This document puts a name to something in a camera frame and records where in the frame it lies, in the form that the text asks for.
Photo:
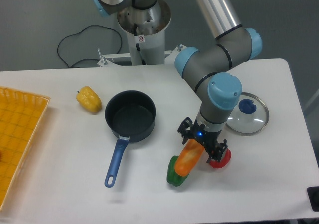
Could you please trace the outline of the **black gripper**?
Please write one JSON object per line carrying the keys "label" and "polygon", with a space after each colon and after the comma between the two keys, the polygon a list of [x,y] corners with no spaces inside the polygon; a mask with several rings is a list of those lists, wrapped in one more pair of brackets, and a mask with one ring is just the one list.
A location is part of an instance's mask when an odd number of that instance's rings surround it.
{"label": "black gripper", "polygon": [[222,143],[217,141],[221,131],[209,132],[206,131],[205,125],[198,123],[193,124],[192,120],[187,117],[179,126],[177,132],[183,138],[182,144],[185,145],[188,140],[195,139],[200,143],[208,153],[209,157],[206,163],[211,161],[217,161],[218,163],[225,157],[228,150],[227,140],[223,140]]}

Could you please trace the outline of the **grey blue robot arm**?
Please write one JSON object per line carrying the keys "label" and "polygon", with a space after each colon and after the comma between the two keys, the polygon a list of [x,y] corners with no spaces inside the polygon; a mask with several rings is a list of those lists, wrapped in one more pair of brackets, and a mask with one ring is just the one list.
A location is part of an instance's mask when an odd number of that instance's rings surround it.
{"label": "grey blue robot arm", "polygon": [[[179,52],[175,67],[201,99],[194,122],[186,119],[178,132],[184,141],[194,139],[221,162],[228,151],[217,141],[242,92],[239,80],[227,71],[256,57],[262,50],[260,35],[243,28],[229,0],[196,0],[215,38],[205,52],[188,47]],[[163,64],[164,32],[171,21],[163,0],[93,0],[101,16],[117,15],[127,34],[132,65]]]}

